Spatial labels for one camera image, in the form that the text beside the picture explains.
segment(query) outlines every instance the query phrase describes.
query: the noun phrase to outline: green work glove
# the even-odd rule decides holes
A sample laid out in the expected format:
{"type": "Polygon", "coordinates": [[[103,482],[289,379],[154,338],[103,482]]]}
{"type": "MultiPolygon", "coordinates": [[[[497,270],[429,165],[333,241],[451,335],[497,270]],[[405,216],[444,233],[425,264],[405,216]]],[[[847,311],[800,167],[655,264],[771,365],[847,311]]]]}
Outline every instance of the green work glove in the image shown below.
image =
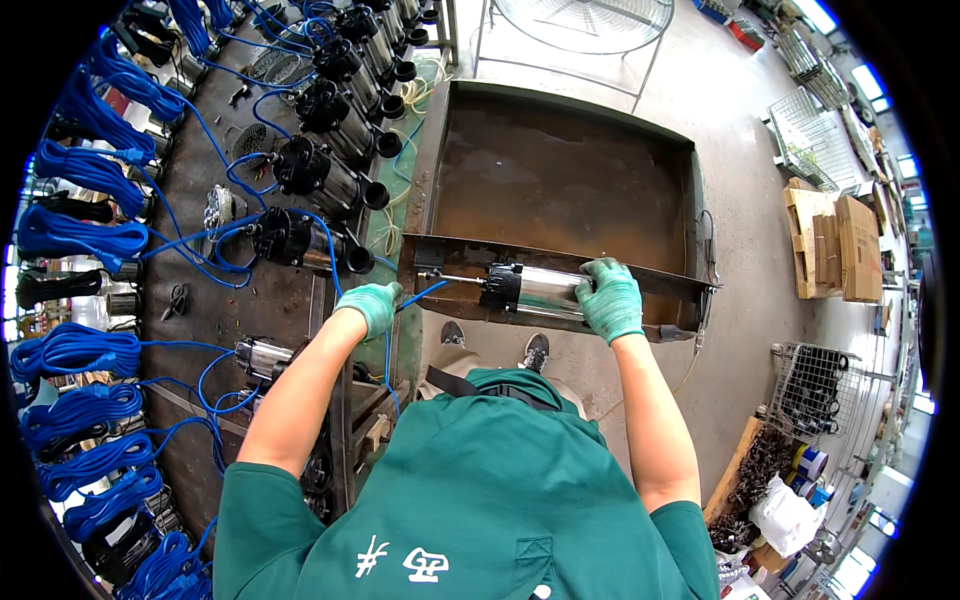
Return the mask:
{"type": "Polygon", "coordinates": [[[593,277],[597,291],[585,281],[577,286],[577,300],[587,324],[607,346],[621,335],[643,334],[643,300],[630,269],[614,258],[597,258],[580,265],[580,271],[593,277]]]}
{"type": "Polygon", "coordinates": [[[360,311],[364,321],[367,322],[367,335],[363,339],[366,342],[380,337],[387,327],[393,324],[394,313],[402,292],[403,288],[396,281],[390,285],[375,283],[361,285],[345,292],[337,300],[333,312],[348,306],[360,311]]]}

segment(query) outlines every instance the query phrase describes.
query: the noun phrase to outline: concrete floor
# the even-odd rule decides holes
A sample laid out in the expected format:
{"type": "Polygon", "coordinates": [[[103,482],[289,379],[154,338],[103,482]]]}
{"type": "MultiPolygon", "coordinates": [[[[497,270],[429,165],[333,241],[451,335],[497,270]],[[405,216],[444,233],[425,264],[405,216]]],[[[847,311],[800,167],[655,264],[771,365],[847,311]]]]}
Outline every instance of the concrete floor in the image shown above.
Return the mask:
{"type": "MultiPolygon", "coordinates": [[[[457,5],[469,77],[476,48],[479,4],[457,5]]],[[[639,88],[652,55],[645,48],[620,57],[553,50],[520,34],[502,17],[483,37],[483,56],[535,60],[625,88],[639,88]]],[[[478,79],[545,89],[629,111],[634,98],[597,84],[539,69],[489,61],[478,79]]],[[[796,89],[772,44],[755,54],[726,28],[679,1],[635,115],[694,140],[703,163],[707,206],[716,219],[718,271],[723,289],[713,304],[705,347],[688,382],[676,394],[696,446],[703,501],[716,486],[748,418],[773,389],[770,346],[807,341],[871,356],[873,307],[830,300],[798,300],[790,234],[781,190],[787,174],[773,164],[772,135],[759,120],[765,108],[796,89]]],[[[423,316],[425,371],[445,317],[423,316]]],[[[528,327],[461,322],[468,347],[492,366],[514,367],[528,327]]],[[[630,474],[622,395],[613,355],[595,336],[549,331],[544,373],[560,377],[583,399],[620,466],[630,474]]],[[[896,344],[887,344],[894,348],[896,344]]],[[[680,383],[692,342],[654,345],[671,386],[680,383]]]]}

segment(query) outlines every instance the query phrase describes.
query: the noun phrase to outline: shoe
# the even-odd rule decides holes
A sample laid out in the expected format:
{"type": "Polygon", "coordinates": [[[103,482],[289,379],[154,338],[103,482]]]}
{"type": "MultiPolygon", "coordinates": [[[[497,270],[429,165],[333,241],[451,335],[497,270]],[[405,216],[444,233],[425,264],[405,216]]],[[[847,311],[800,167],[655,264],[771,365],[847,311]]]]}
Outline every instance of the shoe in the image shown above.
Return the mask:
{"type": "Polygon", "coordinates": [[[440,343],[466,348],[467,338],[464,336],[464,330],[460,328],[456,321],[447,321],[440,330],[440,343]]]}
{"type": "Polygon", "coordinates": [[[542,333],[535,333],[534,337],[527,342],[527,347],[523,349],[523,362],[517,366],[521,369],[529,369],[536,374],[543,374],[543,365],[546,359],[550,357],[550,340],[542,333]]]}

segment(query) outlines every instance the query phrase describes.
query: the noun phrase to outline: white plastic bag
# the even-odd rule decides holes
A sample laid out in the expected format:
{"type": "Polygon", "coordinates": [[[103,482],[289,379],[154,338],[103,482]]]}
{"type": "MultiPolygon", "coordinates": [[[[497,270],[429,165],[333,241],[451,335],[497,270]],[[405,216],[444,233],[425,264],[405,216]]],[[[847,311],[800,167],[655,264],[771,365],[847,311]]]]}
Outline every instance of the white plastic bag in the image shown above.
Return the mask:
{"type": "Polygon", "coordinates": [[[813,540],[823,515],[774,476],[767,484],[767,495],[750,509],[750,520],[760,528],[767,543],[787,558],[813,540]]]}

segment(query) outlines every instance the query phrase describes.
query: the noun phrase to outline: paint bucket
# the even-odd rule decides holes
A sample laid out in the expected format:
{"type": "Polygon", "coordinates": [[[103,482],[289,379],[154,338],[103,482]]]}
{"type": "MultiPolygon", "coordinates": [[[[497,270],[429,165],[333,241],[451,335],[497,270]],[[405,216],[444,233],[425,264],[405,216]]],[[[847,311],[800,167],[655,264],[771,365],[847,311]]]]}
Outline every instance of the paint bucket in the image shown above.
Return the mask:
{"type": "Polygon", "coordinates": [[[809,501],[817,489],[817,484],[807,480],[795,470],[790,471],[790,474],[786,476],[786,481],[783,483],[790,486],[790,489],[793,490],[796,495],[801,498],[806,498],[807,501],[809,501]]]}
{"type": "Polygon", "coordinates": [[[816,481],[827,466],[826,452],[821,452],[810,444],[802,444],[793,459],[793,469],[810,481],[816,481]]]}

